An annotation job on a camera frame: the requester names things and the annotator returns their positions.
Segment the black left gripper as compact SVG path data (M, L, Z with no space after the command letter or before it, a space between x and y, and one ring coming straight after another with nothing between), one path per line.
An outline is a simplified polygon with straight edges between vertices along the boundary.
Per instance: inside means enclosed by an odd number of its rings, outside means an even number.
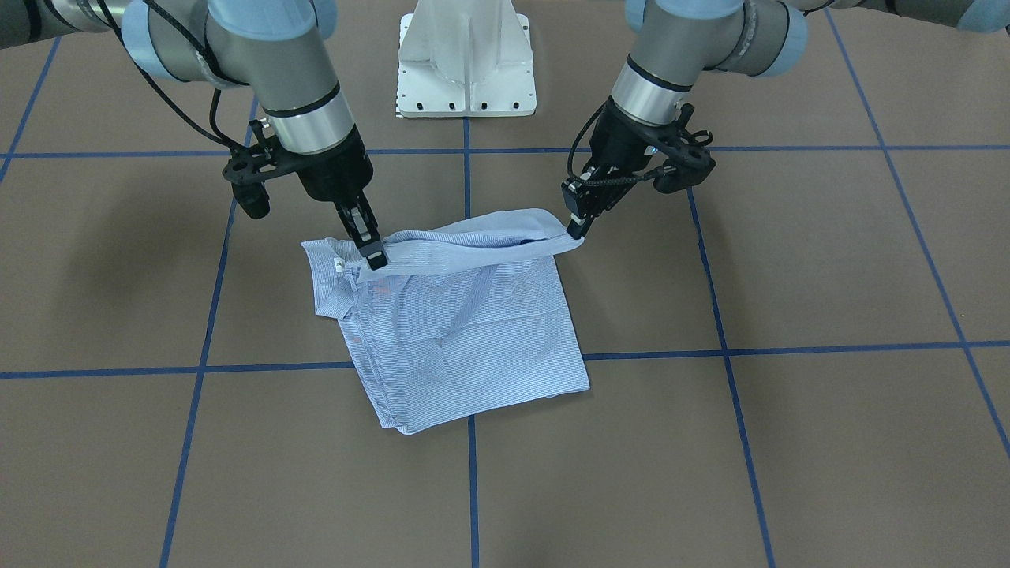
M593 127L590 159L580 172L574 171L574 150ZM652 125L633 119L616 101L607 99L584 125L567 155L567 180L563 197L570 210L567 234L583 240L594 220L610 210L635 184L649 176L650 147L671 132L671 123Z

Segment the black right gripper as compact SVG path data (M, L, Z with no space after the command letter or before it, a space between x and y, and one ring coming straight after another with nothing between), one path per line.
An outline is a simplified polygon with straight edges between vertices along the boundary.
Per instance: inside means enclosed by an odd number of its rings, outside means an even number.
M358 255L373 270L386 267L389 259L383 238L365 196L365 187L374 176L374 166L357 126L346 139L331 150L316 154L297 152L296 159L300 164L296 174L308 196L335 204Z

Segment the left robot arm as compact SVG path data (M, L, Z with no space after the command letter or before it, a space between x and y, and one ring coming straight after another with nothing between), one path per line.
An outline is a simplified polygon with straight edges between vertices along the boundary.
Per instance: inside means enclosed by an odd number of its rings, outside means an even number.
M637 184L663 194L702 184L716 166L712 134L689 130L686 101L700 76L785 74L804 54L809 14L851 8L978 33L1006 29L1009 18L1006 1L627 1L634 46L580 130L590 158L577 171L567 157L567 233L584 238Z

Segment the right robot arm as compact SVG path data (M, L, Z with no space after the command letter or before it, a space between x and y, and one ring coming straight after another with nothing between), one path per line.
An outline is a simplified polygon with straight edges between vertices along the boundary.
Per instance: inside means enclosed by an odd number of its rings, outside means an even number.
M2 48L72 33L113 32L148 86L156 79L214 87L208 125L191 127L230 151L223 176L251 219L270 211L264 183L296 175L313 199L333 204L372 269L388 263L365 197L374 176L324 42L332 1L4 1ZM252 144L217 125L221 92L248 87L264 112Z

